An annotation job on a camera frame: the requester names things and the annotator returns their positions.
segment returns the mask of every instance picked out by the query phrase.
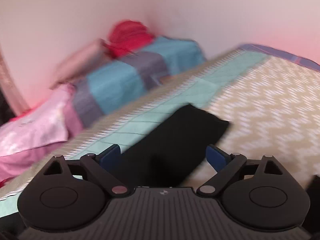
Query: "silver screw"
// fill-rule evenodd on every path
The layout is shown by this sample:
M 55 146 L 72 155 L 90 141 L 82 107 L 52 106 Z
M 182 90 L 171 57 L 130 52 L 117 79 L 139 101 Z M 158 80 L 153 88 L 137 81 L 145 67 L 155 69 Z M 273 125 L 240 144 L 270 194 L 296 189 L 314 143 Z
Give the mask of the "silver screw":
M 114 186 L 111 190 L 115 194 L 124 194 L 128 191 L 125 186 Z
M 207 193 L 207 194 L 209 194 L 209 193 L 215 192 L 215 191 L 216 191 L 216 188 L 215 188 L 214 186 L 204 185 L 204 186 L 201 186 L 201 187 L 200 187 L 200 191 L 201 191 L 202 193 Z

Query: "gray plastic panel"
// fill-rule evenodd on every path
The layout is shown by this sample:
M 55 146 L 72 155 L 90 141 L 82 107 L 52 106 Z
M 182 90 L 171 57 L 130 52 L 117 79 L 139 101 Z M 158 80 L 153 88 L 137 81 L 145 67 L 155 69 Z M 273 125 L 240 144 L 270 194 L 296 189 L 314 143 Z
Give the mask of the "gray plastic panel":
M 20 240 L 307 240 L 300 228 L 258 232 L 228 218 L 218 202 L 198 197 L 191 188 L 137 188 L 127 198 L 113 199 L 106 211 L 85 228 L 47 233 L 32 228 Z

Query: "white wall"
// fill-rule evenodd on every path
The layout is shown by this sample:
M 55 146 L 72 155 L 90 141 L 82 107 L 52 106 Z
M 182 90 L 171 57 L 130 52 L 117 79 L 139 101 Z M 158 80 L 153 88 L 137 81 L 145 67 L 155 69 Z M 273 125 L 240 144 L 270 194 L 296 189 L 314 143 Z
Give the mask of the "white wall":
M 0 0 L 0 44 L 30 106 L 45 99 L 54 66 L 110 27 L 144 21 L 144 0 Z
M 208 58 L 259 43 L 320 64 L 320 0 L 0 0 L 3 55 L 30 106 L 58 62 L 124 18 L 194 39 Z
M 210 58 L 259 43 L 320 64 L 320 0 L 151 0 L 158 33 L 192 38 Z

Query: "red fabric bundle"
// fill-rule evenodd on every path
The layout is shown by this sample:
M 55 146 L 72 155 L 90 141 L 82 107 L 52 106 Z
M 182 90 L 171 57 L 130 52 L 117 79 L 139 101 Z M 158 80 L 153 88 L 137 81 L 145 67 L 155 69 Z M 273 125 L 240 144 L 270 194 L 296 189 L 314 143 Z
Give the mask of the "red fabric bundle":
M 113 57 L 120 57 L 150 44 L 154 36 L 148 33 L 147 27 L 141 22 L 122 21 L 109 35 L 108 48 Z

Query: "pink pillow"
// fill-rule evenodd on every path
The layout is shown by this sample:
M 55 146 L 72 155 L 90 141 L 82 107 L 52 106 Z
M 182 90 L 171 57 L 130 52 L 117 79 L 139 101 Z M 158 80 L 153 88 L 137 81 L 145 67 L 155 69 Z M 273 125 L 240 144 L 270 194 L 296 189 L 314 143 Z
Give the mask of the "pink pillow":
M 111 61 L 103 39 L 97 39 L 62 61 L 53 74 L 50 89 L 65 82 L 74 82 Z

